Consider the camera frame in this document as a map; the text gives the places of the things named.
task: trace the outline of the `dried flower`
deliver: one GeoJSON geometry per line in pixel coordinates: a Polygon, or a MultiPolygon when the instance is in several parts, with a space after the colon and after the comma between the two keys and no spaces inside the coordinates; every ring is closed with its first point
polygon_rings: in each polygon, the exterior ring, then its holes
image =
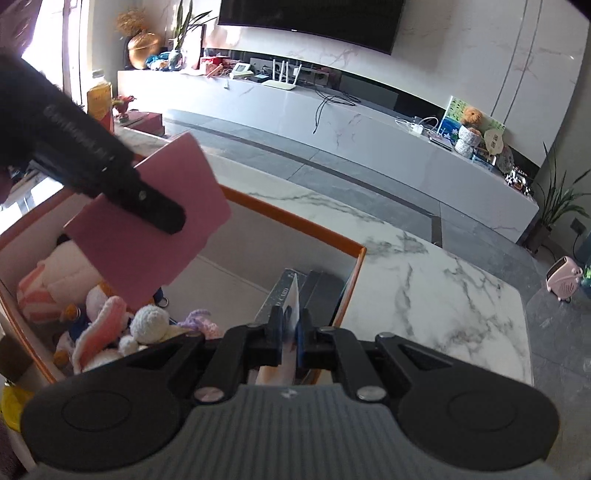
{"type": "Polygon", "coordinates": [[[126,37],[133,37],[148,28],[144,10],[132,9],[117,16],[117,30],[126,37]]]}

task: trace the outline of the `decorative plate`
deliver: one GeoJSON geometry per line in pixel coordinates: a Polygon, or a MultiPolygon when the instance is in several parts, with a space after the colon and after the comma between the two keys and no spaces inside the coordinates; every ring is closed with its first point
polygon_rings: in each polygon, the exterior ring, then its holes
{"type": "Polygon", "coordinates": [[[507,175],[515,166],[513,160],[513,151],[505,145],[500,155],[497,155],[495,167],[497,167],[501,173],[507,175]]]}

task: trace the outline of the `potted plant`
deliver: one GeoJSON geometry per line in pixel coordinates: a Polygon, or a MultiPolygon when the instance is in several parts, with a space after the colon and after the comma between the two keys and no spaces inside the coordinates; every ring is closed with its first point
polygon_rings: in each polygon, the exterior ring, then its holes
{"type": "Polygon", "coordinates": [[[181,69],[183,66],[183,55],[181,50],[185,39],[187,38],[187,34],[196,28],[205,25],[209,20],[206,22],[201,22],[201,20],[211,12],[212,11],[210,10],[193,16],[193,0],[191,0],[189,2],[189,12],[187,13],[187,16],[183,18],[183,1],[181,0],[178,5],[176,25],[173,29],[173,49],[168,57],[169,70],[176,72],[181,69]]]}
{"type": "Polygon", "coordinates": [[[542,205],[540,218],[536,221],[524,242],[526,249],[533,253],[538,251],[539,247],[550,235],[554,224],[565,213],[576,212],[585,218],[589,218],[589,214],[585,209],[580,205],[575,204],[575,201],[581,197],[591,195],[591,193],[576,192],[574,186],[583,180],[589,174],[591,169],[577,177],[570,187],[565,188],[564,182],[566,180],[567,171],[564,171],[562,180],[558,183],[554,148],[552,149],[552,152],[548,152],[548,148],[546,147],[546,144],[544,144],[544,151],[548,158],[548,162],[550,163],[550,185],[548,186],[548,191],[545,192],[542,186],[535,182],[535,184],[540,187],[544,203],[542,205]]]}

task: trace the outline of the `yellow bottle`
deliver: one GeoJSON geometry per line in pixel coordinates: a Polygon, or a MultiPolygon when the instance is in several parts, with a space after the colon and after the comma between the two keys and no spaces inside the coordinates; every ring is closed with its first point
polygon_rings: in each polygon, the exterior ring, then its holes
{"type": "Polygon", "coordinates": [[[88,114],[113,133],[113,88],[103,70],[92,72],[92,79],[94,85],[86,94],[88,114]]]}

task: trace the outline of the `small heater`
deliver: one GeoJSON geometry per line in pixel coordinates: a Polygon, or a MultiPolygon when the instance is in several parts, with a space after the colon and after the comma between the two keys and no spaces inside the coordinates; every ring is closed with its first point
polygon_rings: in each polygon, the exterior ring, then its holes
{"type": "Polygon", "coordinates": [[[546,289],[554,293],[558,301],[570,300],[579,288],[583,269],[570,257],[562,257],[546,274],[546,289]]]}

